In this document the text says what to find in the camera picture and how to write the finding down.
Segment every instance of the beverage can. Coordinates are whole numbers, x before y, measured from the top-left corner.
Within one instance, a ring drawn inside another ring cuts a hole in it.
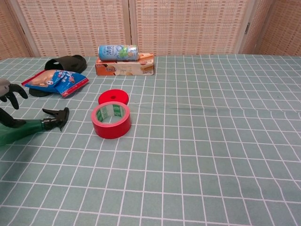
[[[100,45],[98,56],[102,61],[136,61],[139,51],[137,45]]]

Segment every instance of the tape roll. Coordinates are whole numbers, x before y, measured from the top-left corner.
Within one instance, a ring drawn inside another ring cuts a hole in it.
[[[114,123],[103,123],[110,116],[121,119]],[[115,139],[125,135],[131,128],[131,117],[128,106],[117,101],[110,101],[98,105],[91,113],[91,120],[96,134],[102,138]]]
[[[128,94],[121,89],[110,89],[108,91],[103,92],[98,98],[98,103],[100,105],[109,101],[117,101],[127,105]]]

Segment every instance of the cardboard box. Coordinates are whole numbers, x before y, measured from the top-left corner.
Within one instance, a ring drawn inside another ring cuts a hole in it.
[[[97,75],[153,75],[154,54],[140,53],[138,61],[101,61],[95,63]]]

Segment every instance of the chip bag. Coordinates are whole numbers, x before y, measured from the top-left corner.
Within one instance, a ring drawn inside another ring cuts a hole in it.
[[[64,70],[44,70],[24,81],[23,86],[66,97],[84,86],[89,79],[84,75]]]

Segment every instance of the green spray bottle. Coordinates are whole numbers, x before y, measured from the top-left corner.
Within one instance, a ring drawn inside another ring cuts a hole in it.
[[[46,114],[54,116],[54,118],[45,118],[42,120],[18,120],[23,121],[23,124],[17,128],[10,128],[0,124],[0,146],[10,144],[16,140],[22,139],[28,135],[44,131],[51,130],[55,127],[62,128],[66,124],[69,117],[69,108],[66,107],[64,110],[48,110],[42,109]]]

